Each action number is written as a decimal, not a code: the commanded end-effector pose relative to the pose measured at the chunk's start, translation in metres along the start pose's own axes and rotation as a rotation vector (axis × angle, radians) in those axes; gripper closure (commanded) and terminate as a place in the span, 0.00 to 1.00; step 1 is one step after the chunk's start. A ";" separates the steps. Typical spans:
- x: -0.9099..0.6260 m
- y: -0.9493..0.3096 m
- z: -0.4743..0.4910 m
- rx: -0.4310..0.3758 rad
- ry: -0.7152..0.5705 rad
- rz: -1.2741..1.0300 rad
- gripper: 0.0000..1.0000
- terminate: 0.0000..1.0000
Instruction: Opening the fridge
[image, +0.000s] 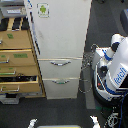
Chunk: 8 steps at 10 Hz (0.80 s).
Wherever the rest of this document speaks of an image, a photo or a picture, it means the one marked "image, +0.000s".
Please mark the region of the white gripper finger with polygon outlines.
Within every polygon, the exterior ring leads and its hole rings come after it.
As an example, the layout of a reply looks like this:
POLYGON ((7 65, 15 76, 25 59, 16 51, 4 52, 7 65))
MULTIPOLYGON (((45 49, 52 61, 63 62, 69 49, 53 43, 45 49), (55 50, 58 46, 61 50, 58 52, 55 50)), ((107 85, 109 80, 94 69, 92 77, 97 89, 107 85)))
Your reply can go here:
POLYGON ((36 122, 37 122, 37 119, 30 120, 28 128, 34 128, 34 125, 36 122))
POLYGON ((90 116, 90 118, 92 119, 92 121, 94 123, 93 128, 101 128, 100 124, 98 122, 98 118, 96 116, 90 116))

